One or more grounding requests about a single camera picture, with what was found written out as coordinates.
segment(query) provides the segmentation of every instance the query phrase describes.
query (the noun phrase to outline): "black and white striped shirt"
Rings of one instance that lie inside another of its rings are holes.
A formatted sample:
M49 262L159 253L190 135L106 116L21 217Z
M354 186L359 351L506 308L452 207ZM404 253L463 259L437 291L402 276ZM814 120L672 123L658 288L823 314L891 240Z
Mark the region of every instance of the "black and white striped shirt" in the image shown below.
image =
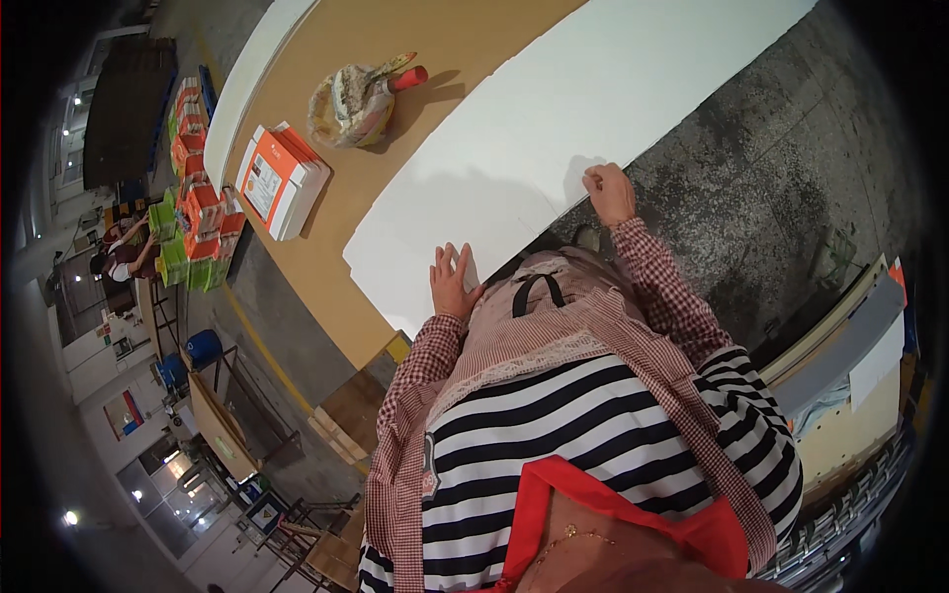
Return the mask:
M740 346L695 384L721 419L718 445L761 498L778 542L801 506L803 474L777 403ZM695 457L641 380L616 356L489 385L431 427L437 490L422 501L426 590L500 578L525 463L559 454L643 510L680 520L712 504ZM363 543L361 591L391 591L393 566Z

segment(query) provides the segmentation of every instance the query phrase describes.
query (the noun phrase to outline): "woman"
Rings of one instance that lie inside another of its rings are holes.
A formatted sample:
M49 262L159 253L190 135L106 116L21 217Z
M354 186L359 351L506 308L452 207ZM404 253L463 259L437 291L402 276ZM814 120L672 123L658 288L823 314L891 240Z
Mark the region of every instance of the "woman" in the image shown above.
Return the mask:
M89 271L93 275L107 273L116 282L126 282L132 278L151 278L156 274L155 258L161 255L161 247L155 245L155 236L148 235L143 244L128 245L138 230L148 224L148 218L142 218L115 243L100 247L100 252L89 260Z
M377 423L361 590L775 588L744 577L800 508L785 419L622 170L583 182L616 268L563 248L468 293L468 246L455 270L436 249L436 314Z

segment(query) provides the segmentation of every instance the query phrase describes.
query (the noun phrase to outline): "speckled floor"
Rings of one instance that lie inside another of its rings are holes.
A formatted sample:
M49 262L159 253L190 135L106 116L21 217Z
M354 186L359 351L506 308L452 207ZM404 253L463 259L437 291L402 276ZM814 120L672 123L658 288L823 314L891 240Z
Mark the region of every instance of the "speckled floor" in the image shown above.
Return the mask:
M750 349L816 290L825 226L855 266L908 253L921 173L872 57L830 0L625 170L649 229L721 324ZM585 200L549 229L598 226Z

